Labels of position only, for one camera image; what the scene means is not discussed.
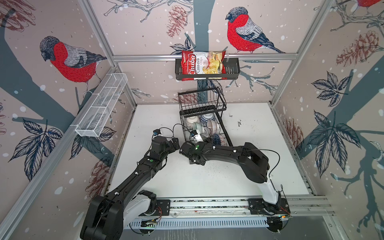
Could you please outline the white red dotted bowl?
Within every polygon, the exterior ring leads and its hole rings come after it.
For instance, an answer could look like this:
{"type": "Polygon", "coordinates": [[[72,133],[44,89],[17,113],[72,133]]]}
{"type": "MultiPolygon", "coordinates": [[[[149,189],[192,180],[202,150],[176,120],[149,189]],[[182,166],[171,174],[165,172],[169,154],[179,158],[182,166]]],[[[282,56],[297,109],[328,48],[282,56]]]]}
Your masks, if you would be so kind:
{"type": "Polygon", "coordinates": [[[199,116],[187,117],[186,122],[187,122],[187,127],[190,129],[193,128],[195,124],[201,123],[199,116]]]}

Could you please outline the maroon striped bowl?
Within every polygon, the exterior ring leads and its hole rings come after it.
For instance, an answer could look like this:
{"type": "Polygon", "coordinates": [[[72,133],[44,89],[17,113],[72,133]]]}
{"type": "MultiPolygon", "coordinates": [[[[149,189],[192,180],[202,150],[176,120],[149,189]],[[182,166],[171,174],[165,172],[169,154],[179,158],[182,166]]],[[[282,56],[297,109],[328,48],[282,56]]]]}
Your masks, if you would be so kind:
{"type": "Polygon", "coordinates": [[[219,134],[221,127],[216,121],[208,120],[207,121],[207,133],[209,136],[213,136],[215,134],[219,134]]]}

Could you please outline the blue geometric patterned bowl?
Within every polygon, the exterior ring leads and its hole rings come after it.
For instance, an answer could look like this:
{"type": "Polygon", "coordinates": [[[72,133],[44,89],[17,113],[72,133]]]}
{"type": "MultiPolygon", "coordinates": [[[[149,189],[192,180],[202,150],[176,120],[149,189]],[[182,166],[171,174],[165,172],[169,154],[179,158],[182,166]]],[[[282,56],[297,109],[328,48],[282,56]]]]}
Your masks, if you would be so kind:
{"type": "Polygon", "coordinates": [[[214,134],[211,136],[212,143],[215,146],[225,146],[226,145],[226,140],[223,136],[214,134]]]}

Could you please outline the orange and blue patterned bowl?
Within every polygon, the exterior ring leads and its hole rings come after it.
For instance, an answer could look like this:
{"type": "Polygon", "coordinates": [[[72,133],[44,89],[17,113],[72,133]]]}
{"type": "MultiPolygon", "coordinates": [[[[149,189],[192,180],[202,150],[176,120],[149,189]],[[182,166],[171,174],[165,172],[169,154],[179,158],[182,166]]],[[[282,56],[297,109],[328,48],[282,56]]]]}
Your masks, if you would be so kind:
{"type": "Polygon", "coordinates": [[[200,121],[203,125],[207,125],[208,123],[208,120],[211,120],[213,122],[216,121],[216,117],[215,117],[215,114],[214,113],[209,113],[209,114],[204,114],[204,115],[200,115],[200,121]]]}

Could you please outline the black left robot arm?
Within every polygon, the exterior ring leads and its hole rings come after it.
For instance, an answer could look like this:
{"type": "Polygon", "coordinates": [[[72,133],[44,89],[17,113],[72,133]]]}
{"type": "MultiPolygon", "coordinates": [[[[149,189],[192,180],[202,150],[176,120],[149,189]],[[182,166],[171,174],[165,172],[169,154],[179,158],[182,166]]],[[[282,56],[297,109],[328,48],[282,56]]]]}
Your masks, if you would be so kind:
{"type": "Polygon", "coordinates": [[[81,232],[82,240],[118,240],[124,229],[124,210],[129,202],[163,167],[168,155],[180,149],[179,139],[157,136],[136,169],[105,196],[91,199],[81,232]]]}

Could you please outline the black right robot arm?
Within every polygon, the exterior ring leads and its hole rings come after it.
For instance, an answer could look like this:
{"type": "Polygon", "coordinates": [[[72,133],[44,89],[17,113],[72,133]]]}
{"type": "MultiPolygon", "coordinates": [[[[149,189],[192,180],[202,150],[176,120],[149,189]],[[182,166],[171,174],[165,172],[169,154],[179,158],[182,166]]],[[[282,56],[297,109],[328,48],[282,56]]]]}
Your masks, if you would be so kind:
{"type": "Polygon", "coordinates": [[[253,144],[246,142],[243,146],[228,147],[215,146],[209,142],[185,142],[180,148],[180,154],[197,165],[204,166],[207,161],[223,161],[240,166],[247,179],[258,184],[262,193],[263,206],[259,211],[272,216],[281,210],[281,193],[268,177],[269,159],[253,144]]]}

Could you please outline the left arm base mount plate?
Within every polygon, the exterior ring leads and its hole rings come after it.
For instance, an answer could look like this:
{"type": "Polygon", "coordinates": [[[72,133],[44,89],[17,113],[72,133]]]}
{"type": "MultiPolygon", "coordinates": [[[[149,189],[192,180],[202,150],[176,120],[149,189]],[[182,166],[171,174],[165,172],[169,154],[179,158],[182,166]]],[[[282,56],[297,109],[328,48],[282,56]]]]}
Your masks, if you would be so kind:
{"type": "Polygon", "coordinates": [[[149,217],[149,218],[157,218],[160,216],[169,216],[171,208],[171,200],[169,199],[160,199],[157,200],[155,210],[152,213],[142,213],[139,217],[149,217]]]}

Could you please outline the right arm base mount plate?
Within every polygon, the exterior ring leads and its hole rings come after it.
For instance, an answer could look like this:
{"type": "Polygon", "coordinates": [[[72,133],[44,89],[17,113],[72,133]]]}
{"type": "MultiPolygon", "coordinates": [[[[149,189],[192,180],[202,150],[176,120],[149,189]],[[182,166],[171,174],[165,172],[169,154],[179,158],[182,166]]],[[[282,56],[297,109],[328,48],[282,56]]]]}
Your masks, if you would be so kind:
{"type": "Polygon", "coordinates": [[[291,215],[288,201],[285,198],[278,199],[278,202],[276,204],[264,202],[263,199],[248,199],[248,204],[250,213],[252,215],[291,215]]]}

